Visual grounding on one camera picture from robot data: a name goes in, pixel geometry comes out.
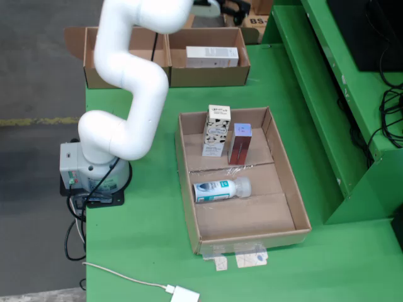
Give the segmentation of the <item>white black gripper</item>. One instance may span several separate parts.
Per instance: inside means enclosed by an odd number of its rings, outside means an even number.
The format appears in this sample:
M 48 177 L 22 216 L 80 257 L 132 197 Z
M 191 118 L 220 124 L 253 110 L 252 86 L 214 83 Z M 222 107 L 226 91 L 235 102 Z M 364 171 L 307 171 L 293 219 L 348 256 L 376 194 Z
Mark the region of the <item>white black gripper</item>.
M 241 25 L 249 15 L 251 4 L 243 0 L 196 0 L 193 1 L 192 14 L 195 16 L 220 16 L 222 14 L 234 15 L 234 24 Z

